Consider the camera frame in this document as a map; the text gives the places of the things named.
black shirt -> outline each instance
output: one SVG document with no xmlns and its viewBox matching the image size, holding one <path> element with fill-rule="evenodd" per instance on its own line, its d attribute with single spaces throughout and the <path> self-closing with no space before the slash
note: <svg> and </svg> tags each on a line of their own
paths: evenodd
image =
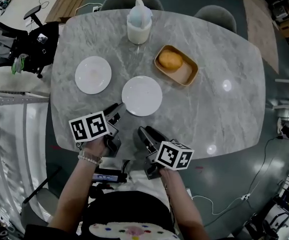
<svg viewBox="0 0 289 240">
<path fill-rule="evenodd" d="M 117 191 L 104 194 L 93 201 L 83 213 L 81 235 L 79 238 L 97 240 L 89 226 L 112 222 L 150 223 L 164 230 L 175 232 L 169 209 L 156 197 L 140 191 Z M 60 229 L 28 225 L 24 239 L 74 239 Z"/>
</svg>

office chair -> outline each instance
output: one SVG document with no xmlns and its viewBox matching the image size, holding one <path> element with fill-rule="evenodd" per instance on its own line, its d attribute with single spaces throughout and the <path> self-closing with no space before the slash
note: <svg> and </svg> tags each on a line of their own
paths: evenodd
<svg viewBox="0 0 289 240">
<path fill-rule="evenodd" d="M 142 0 L 144 5 L 151 10 L 164 11 L 164 7 L 160 0 Z M 136 0 L 105 0 L 100 11 L 131 9 L 135 6 Z"/>
<path fill-rule="evenodd" d="M 194 17 L 216 24 L 233 33 L 237 33 L 235 17 L 227 9 L 221 6 L 212 4 L 202 7 Z"/>
<path fill-rule="evenodd" d="M 27 12 L 24 16 L 24 19 L 31 17 L 39 26 L 30 33 L 9 27 L 0 22 L 2 35 L 14 38 L 9 58 L 0 58 L 0 67 L 12 66 L 15 58 L 18 58 L 20 54 L 27 54 L 28 57 L 24 60 L 23 71 L 37 74 L 38 78 L 42 78 L 41 72 L 44 66 L 54 62 L 59 39 L 59 23 L 50 22 L 42 25 L 35 14 L 40 9 L 41 6 L 39 5 Z M 43 42 L 38 40 L 38 37 L 41 35 L 47 37 Z"/>
</svg>

pearl bracelet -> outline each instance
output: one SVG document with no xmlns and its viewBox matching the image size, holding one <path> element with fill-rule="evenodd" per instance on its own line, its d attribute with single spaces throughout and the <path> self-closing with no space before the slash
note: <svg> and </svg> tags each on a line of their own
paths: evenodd
<svg viewBox="0 0 289 240">
<path fill-rule="evenodd" d="M 90 163 L 93 163 L 93 164 L 95 164 L 95 165 L 99 165 L 100 162 L 101 162 L 101 160 L 100 160 L 99 162 L 97 162 L 97 161 L 95 161 L 95 160 L 93 160 L 93 159 L 90 159 L 90 158 L 88 158 L 88 157 L 85 157 L 85 156 L 83 156 L 83 155 L 81 155 L 81 154 L 78 155 L 78 158 L 79 158 L 79 159 L 82 159 L 82 160 L 86 160 L 86 161 L 88 161 L 88 162 L 90 162 Z"/>
</svg>

white cable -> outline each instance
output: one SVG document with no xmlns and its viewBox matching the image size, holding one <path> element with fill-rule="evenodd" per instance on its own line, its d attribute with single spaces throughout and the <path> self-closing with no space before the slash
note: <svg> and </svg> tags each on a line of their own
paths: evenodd
<svg viewBox="0 0 289 240">
<path fill-rule="evenodd" d="M 89 6 L 89 5 L 100 5 L 99 7 L 103 6 L 102 3 L 98 3 L 98 2 L 96 2 L 96 3 L 88 2 L 88 3 L 86 3 L 85 5 L 80 6 L 80 7 L 78 7 L 77 9 L 75 9 L 74 16 L 76 16 L 77 11 L 78 11 L 79 9 L 81 9 L 81 8 L 83 8 L 83 7 L 85 7 L 85 6 Z"/>
<path fill-rule="evenodd" d="M 211 211 L 212 215 L 219 215 L 219 214 L 224 213 L 236 200 L 238 200 L 238 199 L 241 200 L 241 197 L 237 197 L 235 200 L 233 200 L 233 201 L 227 206 L 226 209 L 224 209 L 223 211 L 221 211 L 221 212 L 219 212 L 219 213 L 214 213 L 214 202 L 213 202 L 211 199 L 209 199 L 208 197 L 205 197 L 205 196 L 203 196 L 203 195 L 195 195 L 195 196 L 192 197 L 192 199 L 198 198 L 198 197 L 199 197 L 199 198 L 207 199 L 207 200 L 209 200 L 209 201 L 212 203 L 212 211 Z"/>
</svg>

gray chair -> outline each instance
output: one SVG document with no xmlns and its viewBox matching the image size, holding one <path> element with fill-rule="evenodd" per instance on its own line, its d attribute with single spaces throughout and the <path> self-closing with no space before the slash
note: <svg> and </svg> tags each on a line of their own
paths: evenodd
<svg viewBox="0 0 289 240">
<path fill-rule="evenodd" d="M 151 10 L 164 11 L 164 7 L 159 0 L 142 0 L 144 5 Z M 100 11 L 131 9 L 135 6 L 136 0 L 105 0 Z"/>
<path fill-rule="evenodd" d="M 207 5 L 202 7 L 194 17 L 216 24 L 233 33 L 237 33 L 235 17 L 221 6 Z"/>
<path fill-rule="evenodd" d="M 24 229 L 27 225 L 48 226 L 48 223 L 40 218 L 31 208 L 29 201 L 36 196 L 38 203 L 52 216 L 55 215 L 58 206 L 58 197 L 56 197 L 44 185 L 48 183 L 62 168 L 59 167 L 49 178 L 45 179 L 40 186 L 28 196 L 21 205 L 20 221 Z"/>
</svg>

